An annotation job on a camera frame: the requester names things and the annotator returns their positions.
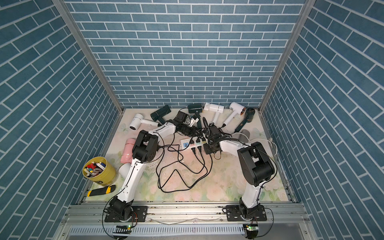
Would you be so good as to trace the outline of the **white multicolour power strip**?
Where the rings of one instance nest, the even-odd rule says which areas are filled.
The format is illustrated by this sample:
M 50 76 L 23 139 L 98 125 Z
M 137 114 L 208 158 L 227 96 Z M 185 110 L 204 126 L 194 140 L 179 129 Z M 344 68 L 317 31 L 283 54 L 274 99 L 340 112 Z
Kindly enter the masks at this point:
M 191 148 L 198 148 L 202 147 L 204 144 L 206 144 L 207 141 L 203 141 L 201 139 L 197 138 L 186 138 L 180 140 L 180 151 L 191 149 Z

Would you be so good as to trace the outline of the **dark green boxy hair dryer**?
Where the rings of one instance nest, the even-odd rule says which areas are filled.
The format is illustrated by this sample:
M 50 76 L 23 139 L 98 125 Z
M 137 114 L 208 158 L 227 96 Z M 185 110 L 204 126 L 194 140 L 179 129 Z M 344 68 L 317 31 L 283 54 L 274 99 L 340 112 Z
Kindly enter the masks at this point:
M 202 128 L 200 113 L 203 112 L 203 108 L 204 108 L 203 104 L 201 104 L 201 103 L 195 103 L 195 104 L 188 105 L 189 113 L 194 114 L 197 117 L 197 119 L 199 120 L 197 122 L 198 129 Z

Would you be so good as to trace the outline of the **dark teal round hair dryer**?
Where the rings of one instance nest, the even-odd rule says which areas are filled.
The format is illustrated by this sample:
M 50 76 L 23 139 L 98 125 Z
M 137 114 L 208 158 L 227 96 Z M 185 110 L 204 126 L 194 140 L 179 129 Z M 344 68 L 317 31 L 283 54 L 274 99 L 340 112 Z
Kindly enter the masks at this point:
M 240 130 L 244 127 L 246 123 L 251 123 L 254 115 L 256 113 L 256 110 L 254 108 L 247 108 L 245 112 L 244 119 L 240 122 L 240 124 L 236 127 L 235 133 L 240 132 Z

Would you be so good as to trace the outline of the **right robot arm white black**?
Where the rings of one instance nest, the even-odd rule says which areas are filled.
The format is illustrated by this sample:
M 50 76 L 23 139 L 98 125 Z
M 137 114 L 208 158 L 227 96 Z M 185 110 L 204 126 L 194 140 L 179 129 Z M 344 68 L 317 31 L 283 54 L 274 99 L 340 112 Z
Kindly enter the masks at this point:
M 247 181 L 245 192 L 239 201 L 239 214 L 246 220 L 258 220 L 262 210 L 260 194 L 264 185 L 276 173 L 273 161 L 265 151 L 262 143 L 243 143 L 239 139 L 220 140 L 214 144 L 203 145 L 207 155 L 216 152 L 229 153 L 238 158 L 243 176 Z

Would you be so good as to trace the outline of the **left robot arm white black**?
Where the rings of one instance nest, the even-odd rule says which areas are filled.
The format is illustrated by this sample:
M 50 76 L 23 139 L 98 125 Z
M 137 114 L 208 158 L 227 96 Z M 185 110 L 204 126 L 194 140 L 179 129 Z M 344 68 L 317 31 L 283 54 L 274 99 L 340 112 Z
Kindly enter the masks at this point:
M 136 188 L 147 164 L 152 162 L 157 154 L 158 142 L 176 132 L 195 137 L 198 128 L 169 121 L 154 130 L 139 132 L 133 147 L 133 160 L 121 190 L 111 198 L 109 206 L 104 209 L 107 218 L 116 222 L 126 222 L 131 218 Z

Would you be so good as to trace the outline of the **grey oval pad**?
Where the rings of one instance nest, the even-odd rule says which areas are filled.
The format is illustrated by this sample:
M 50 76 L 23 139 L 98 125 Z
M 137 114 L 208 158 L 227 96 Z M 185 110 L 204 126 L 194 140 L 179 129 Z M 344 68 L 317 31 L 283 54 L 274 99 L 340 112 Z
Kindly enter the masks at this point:
M 248 143 L 250 140 L 251 133 L 248 130 L 243 129 L 241 132 L 238 133 L 239 137 L 238 139 L 243 143 Z

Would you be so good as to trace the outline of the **white boxy hair dryer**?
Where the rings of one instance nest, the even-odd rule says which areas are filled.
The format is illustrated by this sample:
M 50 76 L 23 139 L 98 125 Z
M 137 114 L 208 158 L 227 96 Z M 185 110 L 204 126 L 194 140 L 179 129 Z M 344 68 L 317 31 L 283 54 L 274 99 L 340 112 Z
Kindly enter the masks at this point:
M 219 118 L 219 115 L 222 114 L 224 112 L 224 106 L 222 105 L 216 105 L 216 104 L 210 104 L 210 103 L 205 103 L 205 106 L 204 106 L 204 111 L 209 111 L 209 112 L 213 112 L 215 113 L 214 115 L 214 118 L 213 120 L 211 121 L 211 123 L 213 123 L 214 125 L 216 125 L 217 123 L 217 120 Z

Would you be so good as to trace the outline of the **dark green slim hair dryer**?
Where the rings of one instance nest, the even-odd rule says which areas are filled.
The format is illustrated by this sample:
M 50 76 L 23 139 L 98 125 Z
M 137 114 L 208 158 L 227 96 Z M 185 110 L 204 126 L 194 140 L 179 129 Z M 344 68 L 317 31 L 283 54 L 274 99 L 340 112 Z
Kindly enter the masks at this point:
M 163 106 L 162 108 L 156 110 L 155 112 L 151 113 L 150 116 L 153 121 L 159 121 L 162 125 L 166 123 L 164 120 L 164 116 L 169 114 L 171 112 L 171 109 L 168 105 Z

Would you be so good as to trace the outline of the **pink hair dryer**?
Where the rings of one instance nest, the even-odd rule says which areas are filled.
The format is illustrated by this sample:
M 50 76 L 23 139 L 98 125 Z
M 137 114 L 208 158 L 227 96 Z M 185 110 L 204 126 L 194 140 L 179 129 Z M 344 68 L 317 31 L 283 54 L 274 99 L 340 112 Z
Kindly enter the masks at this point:
M 125 147 L 121 156 L 121 163 L 127 164 L 132 163 L 133 160 L 133 147 L 135 145 L 136 139 L 129 138 L 126 140 Z

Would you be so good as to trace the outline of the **black yellow utility knife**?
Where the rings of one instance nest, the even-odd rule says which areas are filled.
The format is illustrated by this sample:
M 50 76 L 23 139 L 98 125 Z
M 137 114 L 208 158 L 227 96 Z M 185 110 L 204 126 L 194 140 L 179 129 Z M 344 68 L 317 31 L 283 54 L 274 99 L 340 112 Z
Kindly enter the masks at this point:
M 111 186 L 107 186 L 107 187 L 103 187 L 103 188 L 90 190 L 87 193 L 87 197 L 106 195 L 106 194 L 114 192 L 116 190 L 116 188 L 117 188 L 116 185 L 111 185 Z

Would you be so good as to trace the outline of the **yellow cup with small items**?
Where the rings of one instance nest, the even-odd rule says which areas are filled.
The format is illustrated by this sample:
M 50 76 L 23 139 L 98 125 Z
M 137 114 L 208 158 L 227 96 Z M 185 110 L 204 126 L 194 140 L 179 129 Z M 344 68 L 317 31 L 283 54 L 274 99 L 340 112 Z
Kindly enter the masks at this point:
M 118 172 L 104 157 L 95 157 L 83 167 L 83 176 L 92 182 L 106 187 L 112 185 L 118 177 Z

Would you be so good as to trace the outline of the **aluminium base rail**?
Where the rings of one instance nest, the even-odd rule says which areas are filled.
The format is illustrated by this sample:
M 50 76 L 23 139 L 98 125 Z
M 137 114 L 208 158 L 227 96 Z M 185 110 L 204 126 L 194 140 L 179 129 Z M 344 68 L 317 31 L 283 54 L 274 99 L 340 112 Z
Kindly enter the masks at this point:
M 72 205 L 56 240 L 314 240 L 302 204 L 263 203 L 256 216 L 241 217 L 234 202 L 134 204 L 127 222 L 106 219 L 104 203 Z

